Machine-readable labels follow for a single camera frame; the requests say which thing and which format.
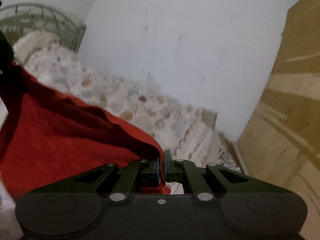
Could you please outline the red long-sleeve sweater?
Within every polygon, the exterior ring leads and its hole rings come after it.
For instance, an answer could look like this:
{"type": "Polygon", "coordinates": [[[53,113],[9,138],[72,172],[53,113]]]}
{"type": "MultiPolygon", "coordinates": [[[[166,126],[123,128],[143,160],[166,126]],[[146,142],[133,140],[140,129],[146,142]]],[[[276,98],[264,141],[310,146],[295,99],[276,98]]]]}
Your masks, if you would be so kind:
{"type": "Polygon", "coordinates": [[[141,129],[21,68],[22,100],[1,127],[1,176],[13,198],[108,163],[163,162],[161,146],[141,129]]]}

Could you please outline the wooden plywood board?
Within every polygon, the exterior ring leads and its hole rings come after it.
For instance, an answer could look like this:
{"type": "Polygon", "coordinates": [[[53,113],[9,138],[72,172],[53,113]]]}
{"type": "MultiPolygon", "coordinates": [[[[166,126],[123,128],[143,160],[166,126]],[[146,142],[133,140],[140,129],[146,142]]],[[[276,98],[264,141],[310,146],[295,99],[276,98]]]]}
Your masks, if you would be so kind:
{"type": "Polygon", "coordinates": [[[303,197],[302,234],[319,239],[319,0],[288,10],[274,67],[238,147],[251,176],[303,197]]]}

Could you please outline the metal bed headboard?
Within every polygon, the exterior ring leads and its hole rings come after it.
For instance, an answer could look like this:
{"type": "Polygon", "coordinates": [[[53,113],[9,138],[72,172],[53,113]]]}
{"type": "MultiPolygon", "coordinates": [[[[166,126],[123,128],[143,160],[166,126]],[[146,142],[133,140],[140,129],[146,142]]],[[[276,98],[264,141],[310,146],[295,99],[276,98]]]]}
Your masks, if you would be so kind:
{"type": "Polygon", "coordinates": [[[11,45],[35,30],[56,34],[64,47],[77,53],[86,25],[39,3],[17,3],[1,8],[1,32],[11,45]]]}

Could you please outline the black white striped sheet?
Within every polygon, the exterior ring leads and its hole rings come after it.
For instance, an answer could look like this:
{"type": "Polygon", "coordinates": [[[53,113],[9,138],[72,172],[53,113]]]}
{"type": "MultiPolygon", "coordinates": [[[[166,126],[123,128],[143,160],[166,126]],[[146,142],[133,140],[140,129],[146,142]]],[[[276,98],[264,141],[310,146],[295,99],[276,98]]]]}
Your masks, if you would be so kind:
{"type": "Polygon", "coordinates": [[[232,155],[228,151],[221,149],[219,151],[218,160],[219,165],[230,170],[242,173],[241,167],[235,162],[232,155]]]}

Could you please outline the patterned circle duvet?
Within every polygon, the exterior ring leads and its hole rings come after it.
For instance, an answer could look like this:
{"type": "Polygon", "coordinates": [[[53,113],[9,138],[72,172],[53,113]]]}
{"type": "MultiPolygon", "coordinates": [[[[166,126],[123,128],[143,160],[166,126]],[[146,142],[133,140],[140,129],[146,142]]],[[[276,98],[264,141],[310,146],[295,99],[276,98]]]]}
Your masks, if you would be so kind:
{"type": "MultiPolygon", "coordinates": [[[[219,161],[216,113],[181,104],[161,94],[154,83],[137,83],[85,69],[72,51],[59,44],[56,35],[46,31],[32,31],[11,46],[15,64],[40,84],[101,107],[153,137],[162,150],[170,150],[174,156],[200,166],[219,161]]],[[[1,239],[23,236],[14,216],[16,200],[1,176],[1,239]]]]}

